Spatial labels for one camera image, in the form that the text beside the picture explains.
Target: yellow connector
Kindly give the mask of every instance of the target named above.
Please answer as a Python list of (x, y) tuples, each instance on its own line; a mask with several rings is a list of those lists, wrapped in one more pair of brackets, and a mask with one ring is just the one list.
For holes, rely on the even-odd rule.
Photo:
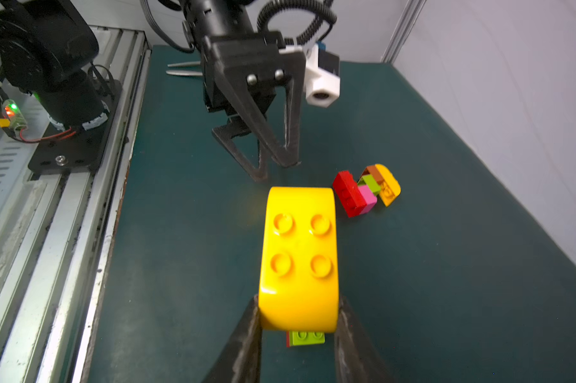
[(1, 129), (4, 127), (9, 127), (9, 124), (11, 123), (11, 121), (9, 121), (6, 118), (0, 118), (0, 127)]
[(339, 314), (334, 194), (330, 188), (271, 188), (260, 267), (266, 330), (332, 333)]
[(384, 178), (384, 181), (380, 184), (382, 191), (379, 192), (379, 196), (382, 198), (384, 205), (388, 206), (399, 196), (400, 185), (387, 167), (381, 164), (376, 164), (375, 167)]

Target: lime green lego brick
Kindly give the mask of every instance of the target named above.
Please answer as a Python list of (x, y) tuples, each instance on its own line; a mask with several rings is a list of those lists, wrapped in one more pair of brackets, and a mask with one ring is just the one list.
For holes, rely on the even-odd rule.
[(382, 187), (379, 186), (379, 184), (376, 182), (375, 178), (373, 178), (372, 175), (367, 174), (367, 175), (363, 175), (360, 180), (358, 181), (358, 185), (362, 186), (362, 185), (366, 185), (369, 187), (371, 193), (373, 193), (373, 195), (378, 195), (380, 191), (382, 191)]
[(324, 333), (307, 333), (303, 331), (290, 332), (291, 346), (308, 346), (310, 344), (323, 344), (326, 340)]

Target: dark green table surface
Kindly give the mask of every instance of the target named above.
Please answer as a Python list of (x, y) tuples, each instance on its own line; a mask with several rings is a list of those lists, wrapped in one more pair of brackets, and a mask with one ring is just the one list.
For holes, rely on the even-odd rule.
[[(190, 59), (152, 54), (90, 382), (199, 382), (258, 291), (269, 188), (375, 163), (402, 194), (338, 205), (339, 288), (398, 381), (576, 382), (576, 268), (392, 67), (342, 63), (340, 99), (303, 107), (301, 165), (255, 184), (212, 138), (226, 117), (200, 79), (165, 74)], [(332, 335), (265, 332), (261, 381), (334, 381)]]

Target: coiled cable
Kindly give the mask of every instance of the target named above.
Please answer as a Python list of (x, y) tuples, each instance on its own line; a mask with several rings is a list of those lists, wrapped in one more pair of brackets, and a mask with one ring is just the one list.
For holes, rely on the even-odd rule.
[(181, 11), (181, 5), (174, 3), (171, 0), (158, 0), (158, 2), (169, 8), (171, 11)]
[[(328, 23), (328, 30), (318, 39), (318, 41), (322, 41), (330, 33), (335, 22), (337, 22), (337, 15), (330, 9), (333, 1), (334, 0), (324, 0), (324, 2), (321, 3), (316, 0), (273, 0), (267, 3), (258, 14), (258, 31), (267, 31), (269, 21), (276, 14), (291, 9), (301, 9), (315, 14), (315, 19), (303, 33), (296, 36), (296, 44), (304, 45), (310, 41), (322, 26), (322, 22), (326, 21)], [(284, 38), (284, 42), (287, 45), (294, 45), (294, 40), (289, 37)]]
[(194, 48), (185, 48), (185, 47), (182, 47), (179, 44), (177, 44), (161, 29), (161, 27), (158, 26), (158, 24), (156, 23), (156, 20), (154, 19), (154, 15), (152, 15), (152, 11), (149, 8), (149, 3), (147, 2), (147, 0), (139, 0), (139, 3), (141, 3), (141, 8), (143, 9), (143, 15), (145, 16), (145, 19), (147, 20), (147, 24), (149, 24), (149, 26), (152, 28), (152, 30), (154, 32), (156, 32), (156, 34), (158, 36), (160, 36), (160, 38), (164, 42), (166, 42), (171, 47), (177, 49), (180, 52), (184, 52), (184, 53), (194, 52)]

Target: black mounting plate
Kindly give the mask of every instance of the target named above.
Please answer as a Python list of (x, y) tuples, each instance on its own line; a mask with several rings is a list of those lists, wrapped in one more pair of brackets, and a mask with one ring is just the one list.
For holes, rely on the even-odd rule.
[[(117, 103), (120, 100), (122, 86), (119, 81), (114, 80), (113, 89), (115, 89), (115, 96), (101, 96), (101, 100), (107, 104), (109, 109), (107, 121), (101, 126), (83, 131), (66, 140), (39, 142), (31, 161), (28, 163), (28, 168), (36, 174), (63, 173), (81, 167), (87, 168), (91, 172), (96, 171), (103, 159), (107, 138), (116, 114)], [(48, 137), (60, 132), (50, 123), (43, 136)], [(66, 164), (59, 165), (56, 162), (58, 156), (65, 156)]]

